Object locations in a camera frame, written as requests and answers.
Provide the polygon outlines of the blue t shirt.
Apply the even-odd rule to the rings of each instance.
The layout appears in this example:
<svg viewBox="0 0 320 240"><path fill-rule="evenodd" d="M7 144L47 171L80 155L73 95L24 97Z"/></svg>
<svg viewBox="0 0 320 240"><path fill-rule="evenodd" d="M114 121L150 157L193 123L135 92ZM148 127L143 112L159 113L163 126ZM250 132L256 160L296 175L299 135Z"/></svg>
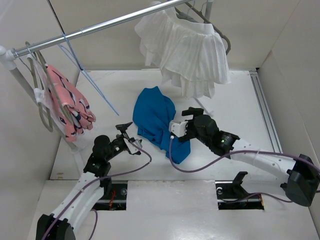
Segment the blue t shirt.
<svg viewBox="0 0 320 240"><path fill-rule="evenodd" d="M189 140L180 142L177 137L170 144L169 126L175 115L174 103L156 86L144 88L139 94L132 119L138 127L139 136L146 138L160 150L164 150L166 157L171 155L175 164L180 164L190 155L191 144Z"/></svg>

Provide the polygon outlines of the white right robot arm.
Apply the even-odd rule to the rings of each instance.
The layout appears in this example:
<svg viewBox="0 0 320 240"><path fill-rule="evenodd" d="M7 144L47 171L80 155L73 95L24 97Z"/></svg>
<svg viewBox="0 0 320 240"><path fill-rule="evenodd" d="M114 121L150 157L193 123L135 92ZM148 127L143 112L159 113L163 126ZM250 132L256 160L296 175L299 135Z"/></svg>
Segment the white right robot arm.
<svg viewBox="0 0 320 240"><path fill-rule="evenodd" d="M182 115L192 119L172 122L169 127L180 142L197 139L221 159L243 162L268 172L282 180L280 188L289 200L304 207L312 205L319 192L320 169L309 156L265 151L236 134L219 129L202 108L189 107Z"/></svg>

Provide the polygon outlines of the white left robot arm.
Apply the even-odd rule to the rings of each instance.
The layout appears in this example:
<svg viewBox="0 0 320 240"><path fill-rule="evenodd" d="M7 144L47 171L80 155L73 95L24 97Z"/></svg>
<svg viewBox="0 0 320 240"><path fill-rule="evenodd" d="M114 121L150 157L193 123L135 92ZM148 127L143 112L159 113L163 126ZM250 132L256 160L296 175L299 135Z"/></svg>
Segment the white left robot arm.
<svg viewBox="0 0 320 240"><path fill-rule="evenodd" d="M79 180L66 198L49 215L43 214L37 221L37 240L74 240L76 233L94 205L107 198L112 191L110 160L122 152L141 154L141 140L129 137L131 123L116 125L120 132L114 140L106 135L94 139L89 156Z"/></svg>

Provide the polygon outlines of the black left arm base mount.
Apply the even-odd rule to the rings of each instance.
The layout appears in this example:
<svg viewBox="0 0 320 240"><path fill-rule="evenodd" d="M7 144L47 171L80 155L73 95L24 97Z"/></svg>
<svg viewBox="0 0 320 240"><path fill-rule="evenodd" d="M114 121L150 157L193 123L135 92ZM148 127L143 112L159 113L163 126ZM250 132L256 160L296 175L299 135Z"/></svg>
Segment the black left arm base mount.
<svg viewBox="0 0 320 240"><path fill-rule="evenodd" d="M109 194L104 194L92 207L96 211L125 211L127 208L128 181L112 183Z"/></svg>

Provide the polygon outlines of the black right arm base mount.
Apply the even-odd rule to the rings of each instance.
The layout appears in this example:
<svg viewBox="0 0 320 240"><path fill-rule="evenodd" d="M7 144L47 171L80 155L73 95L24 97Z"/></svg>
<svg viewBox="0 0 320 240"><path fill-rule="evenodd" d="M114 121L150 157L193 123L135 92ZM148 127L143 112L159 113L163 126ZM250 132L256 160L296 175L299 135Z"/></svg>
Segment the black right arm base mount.
<svg viewBox="0 0 320 240"><path fill-rule="evenodd" d="M248 174L240 171L233 180L218 180L215 182L217 206L219 210L264 210L260 194L249 197L243 187L243 179Z"/></svg>

